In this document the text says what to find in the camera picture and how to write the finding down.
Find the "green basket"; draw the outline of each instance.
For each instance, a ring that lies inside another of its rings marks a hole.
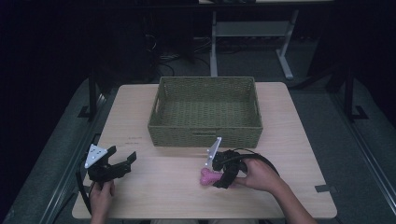
[[[253,77],[162,77],[148,122],[157,147],[254,148],[262,117]]]

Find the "hand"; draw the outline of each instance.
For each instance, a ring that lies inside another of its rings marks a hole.
[[[91,223],[105,223],[108,210],[115,193],[114,180],[105,182],[101,188],[99,183],[94,183],[90,194],[92,219]]]
[[[244,159],[243,162],[247,165],[247,176],[237,177],[234,183],[270,193],[274,193],[285,184],[279,175],[263,161]]]
[[[236,184],[271,193],[290,224],[317,223],[305,210],[289,185],[271,167],[256,159],[245,159],[244,163],[247,165],[247,176],[237,177],[234,181]]]

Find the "small pink object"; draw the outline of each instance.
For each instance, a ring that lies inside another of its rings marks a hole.
[[[222,173],[210,171],[207,168],[202,168],[200,183],[203,186],[208,186],[214,184],[216,181],[220,180]]]

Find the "human hand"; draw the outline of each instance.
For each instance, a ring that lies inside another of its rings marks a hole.
[[[94,183],[90,194],[92,219],[91,223],[105,223],[108,210],[115,194],[114,180],[105,182],[101,188],[99,183]]]
[[[243,162],[247,165],[247,176],[237,177],[234,183],[251,189],[265,190],[270,193],[274,193],[275,190],[286,184],[282,178],[263,161],[244,159]]]

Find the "wrist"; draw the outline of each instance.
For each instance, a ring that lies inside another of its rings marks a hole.
[[[279,180],[270,189],[268,189],[268,192],[277,197],[289,190],[289,185],[282,178],[279,178]]]
[[[106,214],[92,215],[91,224],[105,224],[106,219]]]

